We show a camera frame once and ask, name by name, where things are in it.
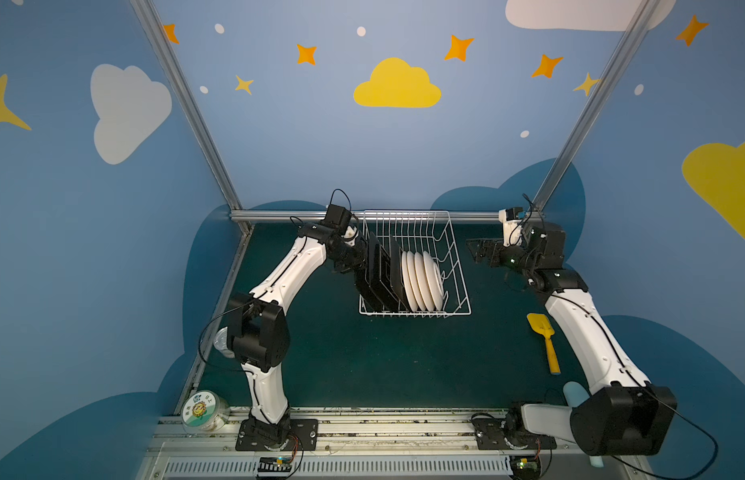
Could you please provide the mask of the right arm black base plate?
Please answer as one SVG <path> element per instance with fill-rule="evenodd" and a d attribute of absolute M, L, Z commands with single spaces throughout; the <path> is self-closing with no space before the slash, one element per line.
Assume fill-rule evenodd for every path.
<path fill-rule="evenodd" d="M 506 420 L 480 416 L 471 420 L 480 450 L 555 450 L 555 438 L 534 434 L 516 426 L 508 426 Z"/>

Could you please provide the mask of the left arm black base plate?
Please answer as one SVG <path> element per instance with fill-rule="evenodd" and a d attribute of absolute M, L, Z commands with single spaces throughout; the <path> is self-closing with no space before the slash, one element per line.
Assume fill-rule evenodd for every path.
<path fill-rule="evenodd" d="M 284 420 L 268 424 L 248 418 L 238 430 L 236 451 L 314 451 L 318 440 L 316 419 Z"/>

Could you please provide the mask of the black square floral plate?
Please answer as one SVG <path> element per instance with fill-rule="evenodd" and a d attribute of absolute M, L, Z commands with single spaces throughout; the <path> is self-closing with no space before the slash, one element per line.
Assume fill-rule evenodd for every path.
<path fill-rule="evenodd" d="M 376 296 L 372 285 L 370 285 L 372 268 L 374 266 L 374 245 L 374 235 L 370 234 L 366 238 L 366 259 L 364 260 L 364 264 L 354 272 L 354 286 L 356 286 L 358 293 L 364 299 L 364 305 L 366 305 L 366 311 L 368 312 L 378 312 L 383 307 L 381 300 Z"/>
<path fill-rule="evenodd" d="M 372 285 L 372 290 L 376 293 L 376 296 L 381 300 L 383 307 L 378 312 L 388 311 L 389 310 L 389 304 L 390 304 L 390 295 L 388 292 L 388 289 L 386 288 L 386 281 L 383 279 L 383 256 L 382 256 L 382 247 L 380 244 L 380 241 L 378 240 L 378 237 L 374 233 L 370 233 L 374 235 L 374 266 L 372 266 L 372 280 L 370 280 L 370 285 Z"/>
<path fill-rule="evenodd" d="M 386 288 L 388 289 L 388 292 L 390 295 L 390 304 L 389 304 L 388 312 L 398 312 L 399 300 L 396 294 L 394 294 L 394 291 L 392 290 L 392 284 L 391 284 L 390 254 L 382 243 L 381 243 L 381 247 L 382 247 L 382 256 L 383 256 L 382 274 L 383 274 L 383 279 L 386 281 Z"/>

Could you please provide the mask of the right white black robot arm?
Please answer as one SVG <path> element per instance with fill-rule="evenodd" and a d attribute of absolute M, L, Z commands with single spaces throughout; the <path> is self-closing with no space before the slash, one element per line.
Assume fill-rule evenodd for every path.
<path fill-rule="evenodd" d="M 500 238 L 471 239 L 472 258 L 521 274 L 558 324 L 588 382 L 576 407 L 524 403 L 514 434 L 573 442 L 590 456 L 656 455 L 678 402 L 640 370 L 603 318 L 583 278 L 565 265 L 567 234 L 544 220 L 506 221 Z"/>

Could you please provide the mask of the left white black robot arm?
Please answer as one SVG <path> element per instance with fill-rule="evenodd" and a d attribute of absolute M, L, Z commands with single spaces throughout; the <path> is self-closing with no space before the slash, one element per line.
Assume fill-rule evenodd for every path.
<path fill-rule="evenodd" d="M 364 266 L 366 247 L 350 220 L 322 220 L 298 228 L 282 261 L 234 308 L 226 326 L 226 350 L 248 376 L 256 421 L 277 426 L 288 416 L 282 362 L 290 348 L 288 310 L 310 276 L 332 260 L 350 270 Z"/>

